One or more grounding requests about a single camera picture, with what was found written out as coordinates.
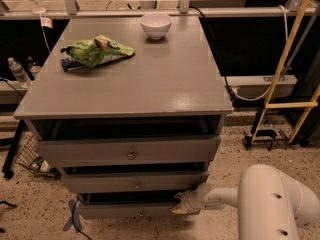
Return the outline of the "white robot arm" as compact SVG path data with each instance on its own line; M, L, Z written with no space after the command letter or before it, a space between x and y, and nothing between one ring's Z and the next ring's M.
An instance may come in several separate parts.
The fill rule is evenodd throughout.
M239 240L300 240L298 229L320 220L320 199L309 187L263 164L248 167L236 187L203 183L175 198L175 214L237 208Z

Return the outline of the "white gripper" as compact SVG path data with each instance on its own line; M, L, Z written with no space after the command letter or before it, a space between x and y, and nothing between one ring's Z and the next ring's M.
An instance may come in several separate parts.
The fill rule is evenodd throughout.
M208 194L205 190L187 190L177 193L174 198L178 203L171 209L171 212L177 215L193 214L206 207L205 196Z

